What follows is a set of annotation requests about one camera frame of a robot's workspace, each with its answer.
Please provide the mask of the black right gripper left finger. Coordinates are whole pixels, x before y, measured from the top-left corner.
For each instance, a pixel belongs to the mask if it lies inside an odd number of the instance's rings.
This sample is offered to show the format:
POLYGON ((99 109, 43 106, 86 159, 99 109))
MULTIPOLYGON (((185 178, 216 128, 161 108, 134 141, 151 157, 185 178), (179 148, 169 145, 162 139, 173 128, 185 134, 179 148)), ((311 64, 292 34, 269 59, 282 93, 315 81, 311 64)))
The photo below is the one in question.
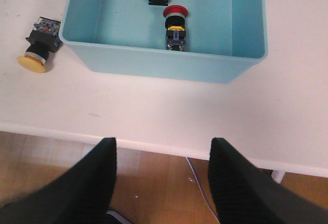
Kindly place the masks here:
POLYGON ((102 139, 66 173, 1 208, 1 223, 108 223, 117 174, 116 140, 102 139))

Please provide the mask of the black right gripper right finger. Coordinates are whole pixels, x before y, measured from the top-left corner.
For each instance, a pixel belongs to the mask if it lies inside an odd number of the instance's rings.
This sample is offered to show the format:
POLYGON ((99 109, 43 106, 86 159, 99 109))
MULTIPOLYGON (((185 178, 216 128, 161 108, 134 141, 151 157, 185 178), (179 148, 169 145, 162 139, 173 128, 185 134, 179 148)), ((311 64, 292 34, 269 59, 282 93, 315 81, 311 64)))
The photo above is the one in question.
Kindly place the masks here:
POLYGON ((224 138, 211 141, 208 181, 220 223, 327 223, 327 210, 276 183, 224 138))

